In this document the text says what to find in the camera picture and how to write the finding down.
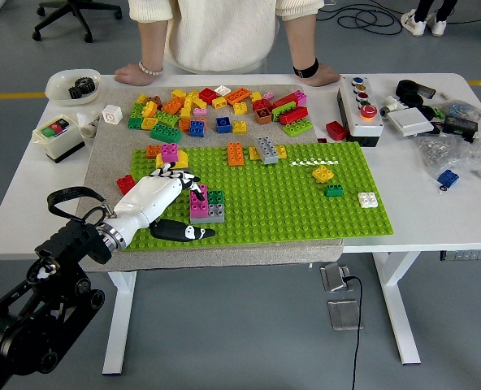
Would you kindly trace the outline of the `person's right hand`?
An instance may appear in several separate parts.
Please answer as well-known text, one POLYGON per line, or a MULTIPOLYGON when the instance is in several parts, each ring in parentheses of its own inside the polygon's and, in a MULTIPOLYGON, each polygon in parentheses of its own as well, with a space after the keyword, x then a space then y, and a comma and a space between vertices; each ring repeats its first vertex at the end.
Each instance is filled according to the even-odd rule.
POLYGON ((138 64, 128 64, 115 71, 115 81, 133 86, 151 85, 160 75, 149 75, 143 72, 138 64))

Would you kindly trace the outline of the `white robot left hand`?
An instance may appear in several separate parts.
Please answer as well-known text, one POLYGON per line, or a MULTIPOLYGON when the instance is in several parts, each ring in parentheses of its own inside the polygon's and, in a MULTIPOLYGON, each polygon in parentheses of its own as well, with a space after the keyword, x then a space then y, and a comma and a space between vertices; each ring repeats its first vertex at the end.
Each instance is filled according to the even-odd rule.
POLYGON ((167 163, 141 178, 117 203, 115 217, 104 221, 118 248, 127 248, 142 228, 148 228, 154 238, 175 242, 196 241, 215 235, 212 229, 161 218, 165 209, 185 189, 193 192, 199 200, 204 199, 198 185, 200 178, 176 170, 174 166, 173 162, 167 163))

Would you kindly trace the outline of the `person's left hand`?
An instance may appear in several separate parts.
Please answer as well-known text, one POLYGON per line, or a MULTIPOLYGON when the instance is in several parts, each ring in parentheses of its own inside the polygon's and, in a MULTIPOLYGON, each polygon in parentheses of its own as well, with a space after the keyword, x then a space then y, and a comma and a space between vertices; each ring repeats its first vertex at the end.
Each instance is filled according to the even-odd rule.
POLYGON ((320 63, 316 73, 309 78, 302 78, 301 82, 311 87, 322 87, 331 85, 340 80, 340 74, 332 70, 326 64, 320 63))

